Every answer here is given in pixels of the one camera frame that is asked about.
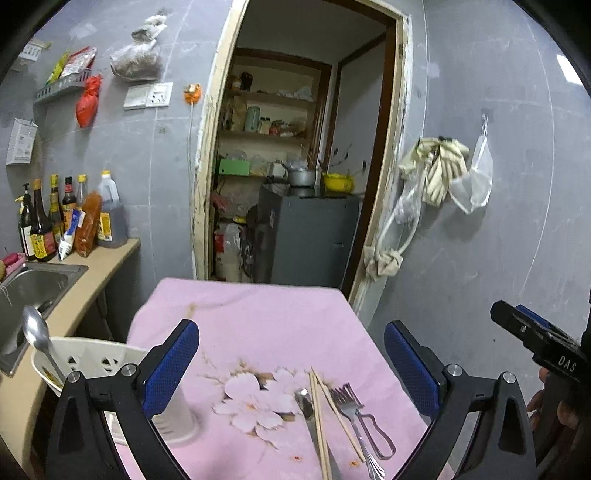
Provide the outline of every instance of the brown wooden trim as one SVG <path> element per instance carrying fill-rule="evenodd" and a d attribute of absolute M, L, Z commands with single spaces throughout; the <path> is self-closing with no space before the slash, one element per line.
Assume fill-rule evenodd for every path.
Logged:
<path fill-rule="evenodd" d="M 373 40 L 368 41 L 365 45 L 361 45 L 357 50 L 352 52 L 350 55 L 347 55 L 337 65 L 336 79 L 335 79 L 335 91 L 333 92 L 332 107 L 330 109 L 329 129 L 328 129 L 328 133 L 326 135 L 326 146 L 324 148 L 324 159 L 322 161 L 322 171 L 323 172 L 328 171 L 330 159 L 332 158 L 332 146 L 333 146 L 333 141 L 335 139 L 336 115 L 339 110 L 340 79 L 341 79 L 341 75 L 343 73 L 343 67 L 345 67 L 346 65 L 348 65 L 352 61 L 357 60 L 361 56 L 365 55 L 367 52 L 369 52 L 373 48 L 377 47 L 385 40 L 386 40 L 385 33 L 378 35 Z"/>
<path fill-rule="evenodd" d="M 290 55 L 287 53 L 279 53 L 271 50 L 257 50 L 254 48 L 235 48 L 235 57 L 253 57 L 256 59 L 264 60 L 275 60 L 284 61 L 286 63 L 293 63 L 295 65 L 301 65 L 314 70 L 323 70 L 326 68 L 332 68 L 328 63 L 322 61 L 310 60 L 304 57 L 298 57 L 297 55 Z"/>
<path fill-rule="evenodd" d="M 333 100 L 330 107 L 329 129 L 326 135 L 326 146 L 324 148 L 324 158 L 322 161 L 322 171 L 325 173 L 329 170 L 329 163 L 330 159 L 332 158 L 332 146 L 335 139 L 336 114 L 339 110 L 340 77 L 342 73 L 343 67 L 339 63 L 336 69 L 335 91 L 333 92 Z"/>
<path fill-rule="evenodd" d="M 374 150 L 369 164 L 368 182 L 365 188 L 365 196 L 361 207 L 361 215 L 357 225 L 357 232 L 353 240 L 353 248 L 349 257 L 349 264 L 343 279 L 342 292 L 349 298 L 355 274 L 359 263 L 363 258 L 363 247 L 367 236 L 372 211 L 376 201 L 379 187 L 379 178 L 382 171 L 382 162 L 386 150 L 388 127 L 390 123 L 390 110 L 394 95 L 394 73 L 396 64 L 396 28 L 388 27 L 386 30 L 386 52 L 384 57 L 384 75 L 382 77 L 382 93 L 379 99 L 378 124 L 375 130 Z"/>
<path fill-rule="evenodd" d="M 390 15 L 377 10 L 374 7 L 370 7 L 369 5 L 365 5 L 358 0 L 324 0 L 330 4 L 339 5 L 340 7 L 344 7 L 348 10 L 352 10 L 353 12 L 357 12 L 358 14 L 364 15 L 366 17 L 372 18 L 373 20 L 383 23 L 384 25 L 394 25 L 396 20 L 391 17 Z"/>
<path fill-rule="evenodd" d="M 324 111 L 326 110 L 326 102 L 328 101 L 329 87 L 330 87 L 330 73 L 332 68 L 323 69 L 320 71 L 320 80 L 318 84 L 318 92 L 316 93 L 316 112 L 314 113 L 314 131 L 310 140 L 308 167 L 316 168 L 318 161 L 318 154 L 320 153 L 320 139 L 322 138 L 322 128 L 324 127 Z"/>
<path fill-rule="evenodd" d="M 341 60 L 339 62 L 339 66 L 342 68 L 345 65 L 348 65 L 349 63 L 351 63 L 352 61 L 357 60 L 358 58 L 362 57 L 363 55 L 365 55 L 367 52 L 369 52 L 373 48 L 380 45 L 385 40 L 386 40 L 386 32 L 382 33 L 381 35 L 378 35 L 373 40 L 369 40 L 365 45 L 361 45 L 353 53 L 351 53 L 350 55 L 347 55 L 343 60 Z"/>

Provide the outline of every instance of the human hand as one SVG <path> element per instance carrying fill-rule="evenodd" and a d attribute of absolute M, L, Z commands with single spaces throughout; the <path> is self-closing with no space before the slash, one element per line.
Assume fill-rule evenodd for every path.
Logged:
<path fill-rule="evenodd" d="M 550 372 L 547 368 L 540 368 L 538 373 L 538 377 L 542 381 L 542 383 L 546 382 L 548 378 L 548 374 Z M 542 401 L 544 399 L 544 390 L 540 390 L 536 393 L 533 397 L 531 397 L 530 402 L 527 404 L 526 410 L 528 412 L 533 412 L 530 415 L 530 426 L 532 431 L 538 426 L 538 422 L 540 421 L 540 409 L 542 408 Z M 558 417 L 559 422 L 562 425 L 565 425 L 568 428 L 575 429 L 579 424 L 579 416 L 574 412 L 572 408 L 570 408 L 566 403 L 563 401 L 560 402 L 558 405 L 558 409 L 556 410 L 556 415 Z"/>

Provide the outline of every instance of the fork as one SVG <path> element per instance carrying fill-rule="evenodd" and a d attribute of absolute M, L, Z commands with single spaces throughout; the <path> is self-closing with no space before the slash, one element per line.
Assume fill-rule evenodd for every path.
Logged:
<path fill-rule="evenodd" d="M 359 409 L 363 408 L 364 405 L 359 401 L 359 399 L 357 398 L 357 395 L 355 395 L 353 388 L 351 388 L 351 384 L 346 383 L 339 390 L 345 396 L 348 396 L 349 399 L 351 401 L 354 401 L 355 404 L 357 405 L 357 412 L 356 412 L 357 418 L 359 419 L 359 422 L 360 422 L 361 426 L 363 427 L 363 430 L 365 431 L 365 434 L 367 435 L 368 440 L 369 440 L 372 448 L 374 449 L 374 452 L 378 456 L 378 458 L 380 460 L 390 460 L 394 456 L 394 454 L 396 453 L 396 446 L 394 445 L 394 442 L 392 441 L 392 439 L 386 434 L 385 431 L 383 431 L 380 427 L 378 427 L 378 423 L 375 421 L 375 417 L 371 413 L 361 413 L 359 411 Z M 388 447 L 390 447 L 390 451 L 392 452 L 390 455 L 384 455 L 382 452 L 379 451 L 378 446 L 375 444 L 374 439 L 372 438 L 372 436 L 367 428 L 367 425 L 365 424 L 365 421 L 364 421 L 365 418 L 368 418 L 373 422 L 374 428 L 376 429 L 376 431 L 384 438 L 384 440 L 386 440 Z"/>
<path fill-rule="evenodd" d="M 337 388 L 331 388 L 329 390 L 330 396 L 335 401 L 336 407 L 339 409 L 339 412 L 343 417 L 346 417 L 350 422 L 351 426 L 353 427 L 353 431 L 355 432 L 355 436 L 359 440 L 359 446 L 361 447 L 361 451 L 366 459 L 366 466 L 369 472 L 370 480 L 385 480 L 386 472 L 380 466 L 378 461 L 375 457 L 369 453 L 367 447 L 365 446 L 365 442 L 359 433 L 357 425 L 355 425 L 355 416 L 357 409 L 357 404 L 354 400 L 350 400 L 348 395 L 345 395 L 341 390 Z"/>

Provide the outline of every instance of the chopstick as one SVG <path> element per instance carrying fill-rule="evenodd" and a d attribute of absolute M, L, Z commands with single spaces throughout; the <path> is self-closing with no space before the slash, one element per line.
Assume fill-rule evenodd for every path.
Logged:
<path fill-rule="evenodd" d="M 330 405 L 330 408 L 332 408 L 332 411 L 335 413 L 336 418 L 337 418 L 337 420 L 340 423 L 340 426 L 345 431 L 345 434 L 347 435 L 347 438 L 349 439 L 349 441 L 351 442 L 351 445 L 355 449 L 355 453 L 357 453 L 357 456 L 359 457 L 359 460 L 361 460 L 362 462 L 365 463 L 365 455 L 361 451 L 361 448 L 359 447 L 356 439 L 353 438 L 353 435 L 351 435 L 351 432 L 349 431 L 349 428 L 347 427 L 345 421 L 343 420 L 343 416 L 340 414 L 339 409 L 335 405 L 335 401 L 332 399 L 332 396 L 330 395 L 330 392 L 329 392 L 328 387 L 326 385 L 324 385 L 324 383 L 320 379 L 318 373 L 316 373 L 316 370 L 314 370 L 314 367 L 312 367 L 311 375 L 314 375 L 316 377 L 316 380 L 318 382 L 318 385 L 322 389 L 322 392 L 324 393 L 324 396 L 326 397 L 326 400 L 328 401 L 328 403 Z"/>
<path fill-rule="evenodd" d="M 310 391 L 312 393 L 312 403 L 314 405 L 314 421 L 316 423 L 316 436 L 318 437 L 318 453 L 320 456 L 320 468 L 322 470 L 323 480 L 332 480 L 332 471 L 328 463 L 328 445 L 322 429 L 322 408 L 320 408 L 320 399 L 317 390 L 317 378 L 313 372 L 309 373 Z"/>

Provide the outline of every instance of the stainless steel sink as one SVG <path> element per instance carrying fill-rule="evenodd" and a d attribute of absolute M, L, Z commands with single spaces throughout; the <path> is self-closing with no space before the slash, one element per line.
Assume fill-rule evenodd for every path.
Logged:
<path fill-rule="evenodd" d="M 84 265 L 25 263 L 0 283 L 0 371 L 13 376 L 27 349 L 23 307 L 33 305 L 47 319 L 86 270 Z"/>

